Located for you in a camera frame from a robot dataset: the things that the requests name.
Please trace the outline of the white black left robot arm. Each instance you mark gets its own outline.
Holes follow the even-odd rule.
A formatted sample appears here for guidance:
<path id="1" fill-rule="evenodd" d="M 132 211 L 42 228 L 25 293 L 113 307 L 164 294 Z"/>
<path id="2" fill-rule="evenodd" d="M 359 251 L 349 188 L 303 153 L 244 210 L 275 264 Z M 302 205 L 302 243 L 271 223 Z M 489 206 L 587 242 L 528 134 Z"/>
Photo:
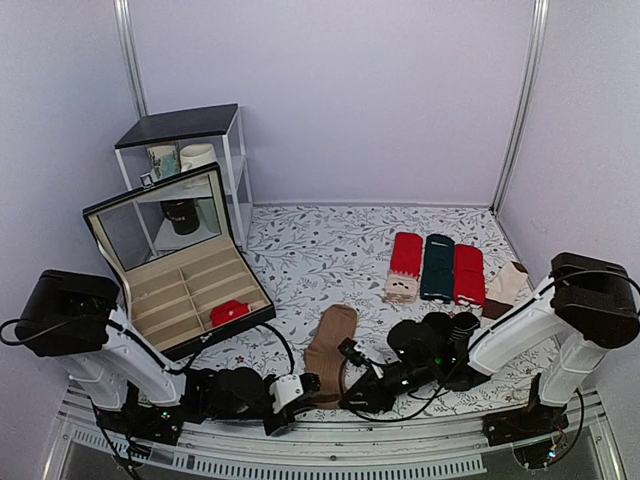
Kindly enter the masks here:
<path id="1" fill-rule="evenodd" d="M 169 360 L 134 328 L 107 277 L 46 270 L 21 315 L 2 323 L 6 346 L 55 358 L 79 383 L 104 428 L 168 444 L 185 423 L 259 421 L 274 435 L 313 409 L 314 373 L 261 376 L 251 368 L 195 369 Z"/>

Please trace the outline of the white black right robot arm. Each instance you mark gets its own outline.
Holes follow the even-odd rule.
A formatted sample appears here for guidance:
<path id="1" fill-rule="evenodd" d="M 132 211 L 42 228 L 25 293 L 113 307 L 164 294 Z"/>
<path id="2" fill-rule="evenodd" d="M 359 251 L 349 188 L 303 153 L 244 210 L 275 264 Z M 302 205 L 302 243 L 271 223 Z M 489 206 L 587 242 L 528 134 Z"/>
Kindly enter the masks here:
<path id="1" fill-rule="evenodd" d="M 599 365 L 607 352 L 639 335 L 639 285 L 615 263 L 569 252 L 556 255 L 549 275 L 532 294 L 489 326 L 471 312 L 430 312 L 402 320 L 387 335 L 393 363 L 377 364 L 354 340 L 339 346 L 346 361 L 365 366 L 338 405 L 366 420 L 392 409 L 398 396 L 434 382 L 439 390 L 466 392 L 488 382 L 512 359 L 563 331 L 569 332 L 554 363 L 543 373 L 533 400 L 517 415 L 517 427 L 537 436 L 552 424 L 555 407 Z"/>

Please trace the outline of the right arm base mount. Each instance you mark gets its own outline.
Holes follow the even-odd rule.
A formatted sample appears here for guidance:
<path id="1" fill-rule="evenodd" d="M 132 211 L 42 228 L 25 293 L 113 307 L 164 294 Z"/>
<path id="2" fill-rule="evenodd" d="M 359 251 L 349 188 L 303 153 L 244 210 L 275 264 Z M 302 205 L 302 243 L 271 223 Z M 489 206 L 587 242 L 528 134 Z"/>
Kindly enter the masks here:
<path id="1" fill-rule="evenodd" d="M 569 425 L 565 410 L 537 405 L 488 414 L 482 418 L 482 432 L 490 446 L 558 432 Z"/>

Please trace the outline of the brown ribbed sock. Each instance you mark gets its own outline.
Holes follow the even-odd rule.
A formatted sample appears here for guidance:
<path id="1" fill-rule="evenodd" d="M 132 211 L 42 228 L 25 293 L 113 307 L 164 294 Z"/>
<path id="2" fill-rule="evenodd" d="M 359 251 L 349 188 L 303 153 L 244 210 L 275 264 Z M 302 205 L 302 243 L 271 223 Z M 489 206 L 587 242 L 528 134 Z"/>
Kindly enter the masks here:
<path id="1" fill-rule="evenodd" d="M 315 336 L 305 349 L 305 372 L 315 373 L 320 378 L 317 394 L 340 394 L 339 382 L 344 381 L 344 357 L 338 346 L 345 338 L 353 338 L 358 313 L 347 306 L 334 304 L 321 316 Z"/>

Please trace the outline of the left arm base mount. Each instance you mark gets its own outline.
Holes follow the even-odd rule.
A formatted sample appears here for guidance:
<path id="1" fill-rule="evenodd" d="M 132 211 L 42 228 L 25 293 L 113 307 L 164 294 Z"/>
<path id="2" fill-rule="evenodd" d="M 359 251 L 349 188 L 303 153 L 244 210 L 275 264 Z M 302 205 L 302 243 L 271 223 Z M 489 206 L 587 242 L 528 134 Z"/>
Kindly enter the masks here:
<path id="1" fill-rule="evenodd" d="M 97 409 L 96 422 L 109 431 L 130 439 L 176 446 L 184 425 L 180 407 L 145 407 L 127 401 L 120 411 Z"/>

